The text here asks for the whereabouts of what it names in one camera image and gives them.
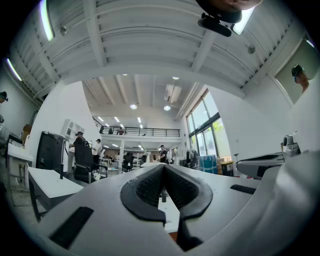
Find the white ceiling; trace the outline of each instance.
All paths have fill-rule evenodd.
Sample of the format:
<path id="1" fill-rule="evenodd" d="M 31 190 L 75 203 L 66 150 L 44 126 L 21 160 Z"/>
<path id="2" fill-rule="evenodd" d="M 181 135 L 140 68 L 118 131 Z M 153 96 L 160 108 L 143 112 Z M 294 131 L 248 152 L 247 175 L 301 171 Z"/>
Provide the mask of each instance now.
<path id="1" fill-rule="evenodd" d="M 60 79 L 88 81 L 92 107 L 116 106 L 126 98 L 128 104 L 163 107 L 162 84 L 171 83 L 172 76 L 186 79 L 180 81 L 185 89 L 178 106 L 193 82 L 243 98 L 243 86 L 280 43 L 286 44 L 293 23 L 279 0 L 264 0 L 242 35 L 229 38 L 198 26 L 203 10 L 196 0 L 49 0 L 48 9 L 55 33 L 51 41 L 36 8 L 11 44 L 8 56 L 24 81 L 21 86 L 42 100 Z M 253 54 L 248 53 L 251 44 Z M 101 77 L 106 90 L 97 81 Z M 161 95 L 155 99 L 154 84 Z"/>

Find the white wall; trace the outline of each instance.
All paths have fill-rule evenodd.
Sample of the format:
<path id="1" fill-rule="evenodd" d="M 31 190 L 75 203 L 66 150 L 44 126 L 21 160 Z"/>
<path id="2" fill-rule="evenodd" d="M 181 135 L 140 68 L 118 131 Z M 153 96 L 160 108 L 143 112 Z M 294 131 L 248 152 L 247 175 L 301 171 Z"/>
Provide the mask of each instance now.
<path id="1" fill-rule="evenodd" d="M 29 150 L 34 157 L 33 166 L 36 165 L 42 131 L 61 135 L 65 119 L 71 119 L 83 127 L 83 137 L 87 141 L 92 141 L 93 146 L 97 139 L 101 139 L 92 119 L 81 81 L 69 85 L 65 85 L 63 81 L 59 82 L 43 102 L 30 134 Z"/>
<path id="2" fill-rule="evenodd" d="M 289 128 L 291 107 L 269 76 L 248 92 L 244 99 L 208 86 L 224 124 L 231 156 L 246 159 L 281 151 Z"/>
<path id="3" fill-rule="evenodd" d="M 4 70 L 0 72 L 0 92 L 6 92 L 9 99 L 0 106 L 0 115 L 4 118 L 3 125 L 11 133 L 19 136 L 39 108 L 14 85 Z"/>

